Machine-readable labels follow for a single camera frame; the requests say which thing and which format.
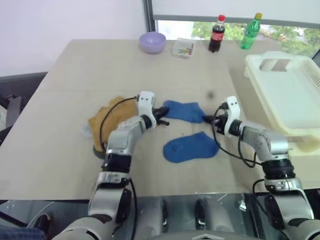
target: green soda bottle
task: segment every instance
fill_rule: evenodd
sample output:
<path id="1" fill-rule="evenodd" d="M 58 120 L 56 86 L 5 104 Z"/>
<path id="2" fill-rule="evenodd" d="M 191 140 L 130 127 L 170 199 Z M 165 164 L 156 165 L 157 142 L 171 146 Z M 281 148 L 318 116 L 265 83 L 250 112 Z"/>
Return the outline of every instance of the green soda bottle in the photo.
<path id="1" fill-rule="evenodd" d="M 255 14 L 254 19 L 248 24 L 248 27 L 245 31 L 245 34 L 241 43 L 242 49 L 250 49 L 252 44 L 254 43 L 260 30 L 261 17 L 262 17 L 262 13 L 257 12 Z"/>

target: purple bowl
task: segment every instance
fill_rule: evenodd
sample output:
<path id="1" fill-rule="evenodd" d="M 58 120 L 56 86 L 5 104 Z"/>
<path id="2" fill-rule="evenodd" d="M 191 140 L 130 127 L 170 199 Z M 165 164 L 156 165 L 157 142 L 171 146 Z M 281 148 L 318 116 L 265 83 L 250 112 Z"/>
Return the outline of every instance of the purple bowl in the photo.
<path id="1" fill-rule="evenodd" d="M 166 36 L 156 31 L 147 32 L 140 36 L 139 43 L 145 52 L 158 54 L 165 47 Z"/>

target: bottle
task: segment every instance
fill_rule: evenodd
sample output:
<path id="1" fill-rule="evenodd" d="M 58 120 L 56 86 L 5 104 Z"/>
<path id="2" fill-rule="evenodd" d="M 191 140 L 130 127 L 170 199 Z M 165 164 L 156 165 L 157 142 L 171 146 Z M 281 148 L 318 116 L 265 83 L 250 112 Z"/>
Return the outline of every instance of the bottle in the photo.
<path id="1" fill-rule="evenodd" d="M 218 22 L 212 28 L 211 39 L 209 43 L 209 51 L 218 52 L 221 46 L 221 41 L 224 38 L 225 34 L 225 22 L 226 16 L 219 15 Z"/>
<path id="2" fill-rule="evenodd" d="M 254 43 L 260 30 L 261 17 L 262 17 L 262 13 L 257 12 L 255 14 L 254 19 L 248 24 L 248 27 L 245 31 L 245 34 L 241 43 L 242 49 L 250 49 L 252 44 Z"/>

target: person's leg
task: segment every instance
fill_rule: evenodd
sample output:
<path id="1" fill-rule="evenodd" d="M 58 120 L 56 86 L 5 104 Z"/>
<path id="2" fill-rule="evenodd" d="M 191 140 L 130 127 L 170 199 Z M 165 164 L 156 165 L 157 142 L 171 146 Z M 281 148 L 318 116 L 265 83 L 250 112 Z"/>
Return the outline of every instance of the person's leg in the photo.
<path id="1" fill-rule="evenodd" d="M 33 228 L 0 226 L 0 240 L 48 240 L 51 221 L 48 214 L 42 214 Z"/>

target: shoe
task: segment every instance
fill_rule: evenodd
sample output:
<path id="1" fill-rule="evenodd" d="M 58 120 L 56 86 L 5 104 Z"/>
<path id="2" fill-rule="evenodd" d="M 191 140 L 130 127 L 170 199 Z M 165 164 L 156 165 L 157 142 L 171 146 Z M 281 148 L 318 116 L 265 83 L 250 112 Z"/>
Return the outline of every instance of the shoe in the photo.
<path id="1" fill-rule="evenodd" d="M 34 228 L 44 232 L 45 238 L 49 239 L 52 219 L 47 213 L 41 214 L 35 221 Z"/>

